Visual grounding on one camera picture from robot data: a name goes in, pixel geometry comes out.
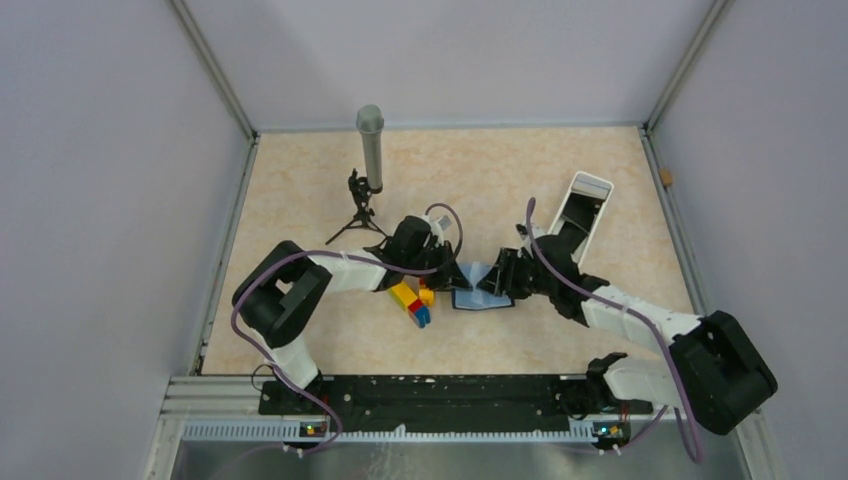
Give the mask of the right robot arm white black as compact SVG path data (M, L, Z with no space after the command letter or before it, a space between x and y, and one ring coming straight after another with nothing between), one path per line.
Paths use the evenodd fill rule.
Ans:
M581 272L589 234L517 228L520 248L504 247L478 282L496 296L548 298L563 317L618 335L660 360L609 354L590 364L589 404L612 412L625 400L682 410L707 431L726 435L778 391L778 382L738 320L716 310L706 316L675 312L629 295Z

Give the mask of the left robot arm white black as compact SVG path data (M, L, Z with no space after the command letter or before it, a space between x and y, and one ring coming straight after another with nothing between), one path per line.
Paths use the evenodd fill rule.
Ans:
M351 253L280 242L239 285L233 312L254 346L285 376L283 401L297 413L319 404L319 369L304 330L322 298L346 291L382 292L417 277L431 290L466 289L456 246L445 232L457 216L408 215L379 244Z

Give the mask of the dark blue card holder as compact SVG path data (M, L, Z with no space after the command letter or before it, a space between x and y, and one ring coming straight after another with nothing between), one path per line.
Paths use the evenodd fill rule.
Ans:
M452 308L460 311L485 311L512 308L515 301L508 296L496 296L476 284L482 280L491 269L491 264L480 262L460 263L459 268L464 277L472 284L471 290L454 290L452 292Z

